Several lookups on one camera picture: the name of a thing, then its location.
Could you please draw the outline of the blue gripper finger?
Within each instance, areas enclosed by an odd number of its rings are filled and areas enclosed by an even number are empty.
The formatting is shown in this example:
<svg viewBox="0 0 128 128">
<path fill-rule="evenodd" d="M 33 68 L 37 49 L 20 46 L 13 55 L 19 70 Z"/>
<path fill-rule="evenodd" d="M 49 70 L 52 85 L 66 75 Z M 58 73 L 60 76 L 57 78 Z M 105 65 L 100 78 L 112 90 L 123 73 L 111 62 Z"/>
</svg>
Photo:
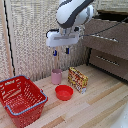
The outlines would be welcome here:
<svg viewBox="0 0 128 128">
<path fill-rule="evenodd" d="M 66 47 L 65 53 L 66 53 L 66 54 L 70 54 L 70 46 Z"/>
<path fill-rule="evenodd" d="M 55 48 L 53 48 L 53 56 L 57 56 L 57 47 Z"/>
</svg>

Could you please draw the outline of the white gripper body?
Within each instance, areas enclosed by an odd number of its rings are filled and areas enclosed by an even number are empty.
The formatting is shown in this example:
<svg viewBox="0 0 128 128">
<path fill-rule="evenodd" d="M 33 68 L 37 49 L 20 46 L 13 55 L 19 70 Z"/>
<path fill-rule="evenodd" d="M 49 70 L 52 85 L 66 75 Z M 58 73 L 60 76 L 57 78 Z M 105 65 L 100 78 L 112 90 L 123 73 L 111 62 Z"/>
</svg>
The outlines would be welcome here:
<svg viewBox="0 0 128 128">
<path fill-rule="evenodd" d="M 46 33 L 46 45 L 57 47 L 76 44 L 79 41 L 80 30 L 78 27 L 69 29 L 51 29 Z"/>
</svg>

